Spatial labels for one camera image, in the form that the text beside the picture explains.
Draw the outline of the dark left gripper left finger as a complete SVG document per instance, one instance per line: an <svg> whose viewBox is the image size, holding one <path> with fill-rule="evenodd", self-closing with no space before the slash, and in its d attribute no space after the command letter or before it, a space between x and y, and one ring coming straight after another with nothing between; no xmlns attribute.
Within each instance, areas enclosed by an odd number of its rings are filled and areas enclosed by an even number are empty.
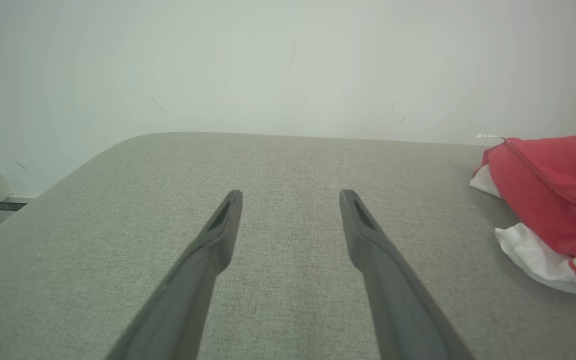
<svg viewBox="0 0 576 360"><path fill-rule="evenodd" d="M108 360L194 360L217 276L233 259L243 194L226 194L112 347Z"/></svg>

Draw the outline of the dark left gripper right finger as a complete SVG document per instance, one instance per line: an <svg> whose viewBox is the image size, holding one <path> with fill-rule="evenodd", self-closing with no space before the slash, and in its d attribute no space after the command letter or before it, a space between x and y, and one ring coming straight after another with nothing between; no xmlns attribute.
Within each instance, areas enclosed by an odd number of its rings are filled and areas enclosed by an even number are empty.
<svg viewBox="0 0 576 360"><path fill-rule="evenodd" d="M339 195L352 264L365 283L383 360L471 360L468 349L359 194Z"/></svg>

